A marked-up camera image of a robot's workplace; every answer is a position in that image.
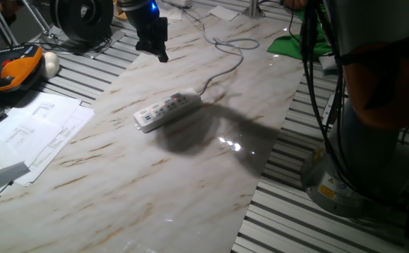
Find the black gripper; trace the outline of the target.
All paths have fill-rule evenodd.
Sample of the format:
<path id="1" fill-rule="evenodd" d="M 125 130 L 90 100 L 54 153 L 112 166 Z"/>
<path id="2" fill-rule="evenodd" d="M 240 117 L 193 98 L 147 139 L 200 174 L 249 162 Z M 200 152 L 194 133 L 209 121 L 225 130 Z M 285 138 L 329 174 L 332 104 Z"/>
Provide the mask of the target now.
<path id="1" fill-rule="evenodd" d="M 158 60 L 161 63 L 167 63 L 169 57 L 165 42 L 168 40 L 168 20 L 160 16 L 158 5 L 155 2 L 126 2 L 125 14 L 142 40 L 137 42 L 136 50 L 155 55 L 156 50 L 152 47 L 151 42 L 156 42 Z"/>

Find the person's bare hand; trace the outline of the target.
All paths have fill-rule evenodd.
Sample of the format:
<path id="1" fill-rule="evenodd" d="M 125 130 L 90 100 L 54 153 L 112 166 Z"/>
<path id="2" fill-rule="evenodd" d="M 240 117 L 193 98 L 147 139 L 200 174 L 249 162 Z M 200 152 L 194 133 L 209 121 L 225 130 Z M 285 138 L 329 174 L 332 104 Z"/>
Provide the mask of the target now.
<path id="1" fill-rule="evenodd" d="M 306 7 L 307 0 L 284 0 L 283 6 L 293 11 L 300 11 Z"/>

